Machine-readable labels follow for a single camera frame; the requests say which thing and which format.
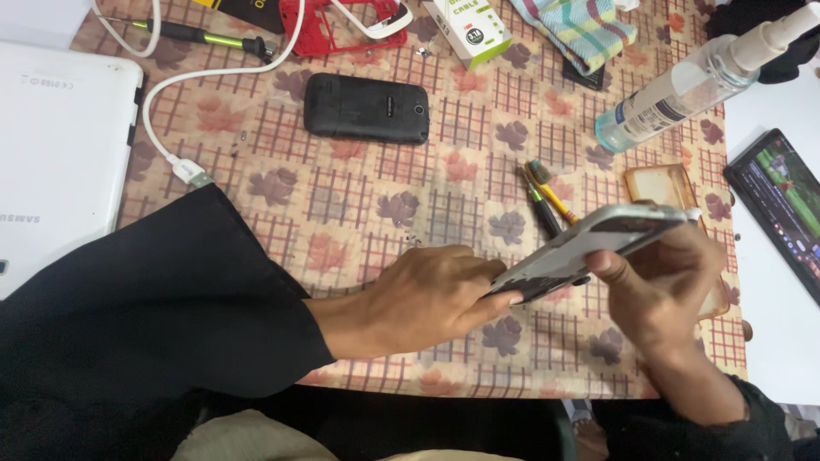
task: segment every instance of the plastic bottle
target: plastic bottle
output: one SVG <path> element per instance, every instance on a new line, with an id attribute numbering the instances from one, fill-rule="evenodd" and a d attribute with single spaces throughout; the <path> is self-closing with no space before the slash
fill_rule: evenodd
<path id="1" fill-rule="evenodd" d="M 742 93 L 760 67 L 820 25 L 820 3 L 809 3 L 775 22 L 737 37 L 722 35 L 678 62 L 595 121 L 602 146 L 623 152 Z"/>

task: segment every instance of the black sleeve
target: black sleeve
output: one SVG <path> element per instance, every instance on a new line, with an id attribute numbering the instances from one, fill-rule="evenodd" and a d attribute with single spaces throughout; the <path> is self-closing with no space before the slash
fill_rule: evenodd
<path id="1" fill-rule="evenodd" d="M 198 388 L 276 393 L 333 361 L 307 297 L 206 186 L 67 254 L 0 304 L 0 413 L 28 399 L 139 412 Z"/>
<path id="2" fill-rule="evenodd" d="M 664 400 L 595 401 L 609 459 L 794 459 L 783 410 L 757 387 L 730 379 L 749 405 L 748 421 L 702 427 L 675 414 Z"/>

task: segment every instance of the striped cloth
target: striped cloth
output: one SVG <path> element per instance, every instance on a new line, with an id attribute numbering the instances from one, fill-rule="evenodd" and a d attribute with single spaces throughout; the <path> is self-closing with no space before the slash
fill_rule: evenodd
<path id="1" fill-rule="evenodd" d="M 597 71 L 635 41 L 612 0 L 510 0 L 524 21 L 549 37 L 582 74 Z"/>

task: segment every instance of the tablecloth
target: tablecloth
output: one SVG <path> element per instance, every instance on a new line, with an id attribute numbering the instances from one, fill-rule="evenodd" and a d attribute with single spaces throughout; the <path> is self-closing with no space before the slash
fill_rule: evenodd
<path id="1" fill-rule="evenodd" d="M 683 163 L 709 236 L 729 254 L 722 276 L 731 310 L 701 322 L 696 341 L 723 371 L 745 378 L 730 193 L 721 173 L 727 162 L 722 105 L 626 153 L 605 150 L 594 132 L 597 116 L 705 43 L 712 4 L 644 0 L 619 13 L 638 29 L 637 40 L 607 63 L 604 90 L 595 92 L 561 77 L 558 50 L 511 3 L 490 3 L 513 43 L 474 71 L 466 71 L 421 2 L 413 1 L 415 19 L 401 48 L 292 56 L 265 74 L 186 80 L 161 92 L 150 108 L 153 125 L 169 150 L 206 168 L 271 259 L 315 297 L 360 290 L 414 245 L 466 244 L 508 265 L 520 261 L 546 241 L 517 171 L 526 160 L 546 164 L 556 175 L 553 189 L 581 217 L 628 201 L 627 168 Z M 144 19 L 150 2 L 106 0 L 101 8 Z M 280 49 L 287 40 L 190 0 L 163 2 L 162 17 L 215 33 L 261 35 Z M 352 30 L 340 17 L 331 29 L 334 35 Z M 148 42 L 135 27 L 126 26 L 125 36 L 138 46 Z M 420 56 L 419 47 L 432 56 Z M 133 58 L 91 15 L 72 48 Z M 239 50 L 169 39 L 150 58 L 135 60 L 148 86 L 186 71 L 260 65 Z M 317 72 L 423 86 L 430 97 L 429 141 L 399 146 L 310 135 L 303 99 L 306 79 Z M 190 190 L 171 174 L 140 123 L 118 226 Z M 635 349 L 610 319 L 606 299 L 606 285 L 593 279 L 513 308 L 463 338 L 414 354 L 340 360 L 300 382 L 451 397 L 657 396 Z"/>

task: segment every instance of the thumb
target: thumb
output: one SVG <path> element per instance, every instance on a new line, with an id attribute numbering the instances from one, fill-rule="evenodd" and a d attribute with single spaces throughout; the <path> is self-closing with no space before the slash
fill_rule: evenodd
<path id="1" fill-rule="evenodd" d="M 610 288 L 638 291 L 646 281 L 639 276 L 632 265 L 623 257 L 608 250 L 596 251 L 585 257 L 590 272 L 606 282 Z"/>
<path id="2" fill-rule="evenodd" d="M 484 325 L 501 315 L 510 304 L 518 304 L 524 300 L 520 291 L 504 291 L 479 299 L 468 310 L 456 318 L 455 328 L 458 334 L 465 334 L 473 328 Z"/>

